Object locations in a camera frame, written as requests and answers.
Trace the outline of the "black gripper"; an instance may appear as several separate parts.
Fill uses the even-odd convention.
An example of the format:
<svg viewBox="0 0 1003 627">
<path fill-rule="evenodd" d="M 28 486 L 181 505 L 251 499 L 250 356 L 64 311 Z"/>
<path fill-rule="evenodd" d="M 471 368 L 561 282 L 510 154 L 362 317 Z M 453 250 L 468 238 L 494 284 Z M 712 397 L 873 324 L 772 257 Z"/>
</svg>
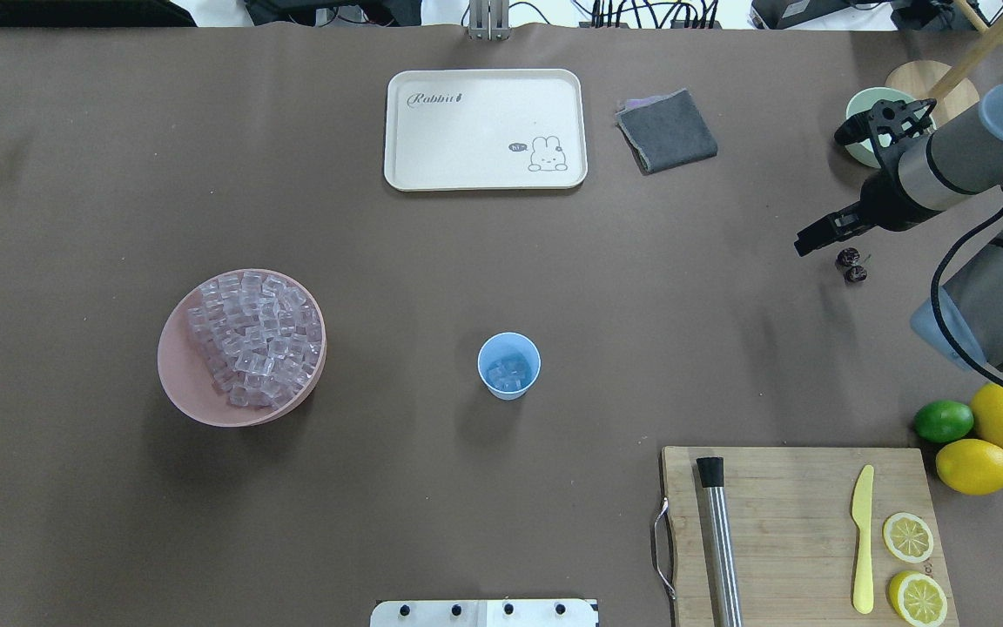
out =
<svg viewBox="0 0 1003 627">
<path fill-rule="evenodd" d="M 916 225 L 916 206 L 903 191 L 899 175 L 881 168 L 863 183 L 857 204 L 816 219 L 797 233 L 793 242 L 799 257 L 872 229 L 903 232 Z"/>
</svg>

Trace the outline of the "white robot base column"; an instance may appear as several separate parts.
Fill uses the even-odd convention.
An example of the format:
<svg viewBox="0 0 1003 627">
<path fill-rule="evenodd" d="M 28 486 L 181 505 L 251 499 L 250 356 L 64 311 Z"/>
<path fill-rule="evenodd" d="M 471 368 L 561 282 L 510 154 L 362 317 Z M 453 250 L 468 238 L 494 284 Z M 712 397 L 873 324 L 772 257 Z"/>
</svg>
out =
<svg viewBox="0 0 1003 627">
<path fill-rule="evenodd" d="M 371 611 L 370 626 L 600 626 L 596 600 L 501 598 L 389 600 Z"/>
</svg>

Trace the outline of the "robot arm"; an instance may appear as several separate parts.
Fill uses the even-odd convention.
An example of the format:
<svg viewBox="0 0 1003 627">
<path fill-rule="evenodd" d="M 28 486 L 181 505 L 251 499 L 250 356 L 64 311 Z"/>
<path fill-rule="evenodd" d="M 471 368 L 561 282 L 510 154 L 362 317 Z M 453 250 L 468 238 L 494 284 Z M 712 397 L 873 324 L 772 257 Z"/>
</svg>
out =
<svg viewBox="0 0 1003 627">
<path fill-rule="evenodd" d="M 935 105 L 881 98 L 837 128 L 839 145 L 868 140 L 878 168 L 855 203 L 796 235 L 797 254 L 872 229 L 903 232 L 972 196 L 1003 193 L 1003 83 L 947 123 L 932 122 Z M 912 329 L 949 361 L 1003 388 L 1003 204 L 943 255 Z"/>
</svg>

